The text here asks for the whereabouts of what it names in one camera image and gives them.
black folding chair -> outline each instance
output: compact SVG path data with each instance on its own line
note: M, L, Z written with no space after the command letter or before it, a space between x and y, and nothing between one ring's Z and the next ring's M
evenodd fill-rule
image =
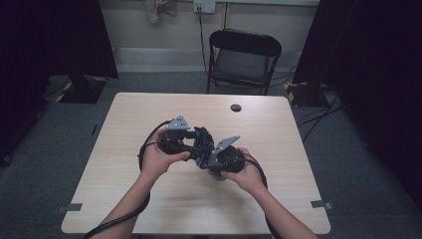
M225 29L211 34L207 94L211 81L241 85L268 92L282 45L273 37Z

gray carpet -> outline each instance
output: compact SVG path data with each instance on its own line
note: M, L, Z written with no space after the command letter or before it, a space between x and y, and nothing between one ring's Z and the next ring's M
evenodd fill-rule
M52 78L47 92L65 80ZM205 90L204 73L122 73L119 80L106 84L96 105L57 104L58 93L47 97L42 117L11 154L11 165L0 168L0 238L80 238L61 231L64 214L56 210L72 200L115 94ZM257 95L258 91L213 87L211 93ZM269 95L286 93L279 85L270 88ZM292 111L297 121L321 114L316 109ZM300 127L302 137L311 126ZM362 131L344 110L323 118L305 142L321 197L333 205L327 211L331 232L319 237L422 238L422 216L364 144Z

wall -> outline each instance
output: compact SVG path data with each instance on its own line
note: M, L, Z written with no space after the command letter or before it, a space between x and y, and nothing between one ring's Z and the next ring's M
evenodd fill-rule
M205 49L208 48L209 35L222 29L226 19L226 28L266 33L278 39L283 46L280 63L286 68L295 66L317 9L313 3L316 1L297 1L306 5L249 3L226 5L217 2L215 14L202 14ZM148 21L143 1L101 0L100 2L111 45L114 48L184 49L200 53L199 19L198 15L193 13L192 1L177 1L177 16L160 14L157 24Z

wooden table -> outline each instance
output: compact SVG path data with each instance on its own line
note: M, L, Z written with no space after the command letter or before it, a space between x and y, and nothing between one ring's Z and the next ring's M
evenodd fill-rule
M242 110L232 112L233 104ZM108 215L139 174L137 154L147 136L180 115L192 129L205 126L215 141L240 135L233 145L247 147L257 158L273 195L316 234L329 232L325 209L311 205L321 198L285 98L120 93L72 200L83 206L67 212L65 233L86 233ZM133 233L270 234L252 196L232 181L216 181L193 160L172 164L158 179Z

baseboard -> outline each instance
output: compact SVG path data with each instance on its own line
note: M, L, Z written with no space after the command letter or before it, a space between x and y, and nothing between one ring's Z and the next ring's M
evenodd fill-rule
M205 51L208 67L209 51ZM298 64L301 52L282 53L277 72L288 72ZM201 72L204 61L200 49L116 48L114 60L118 72Z

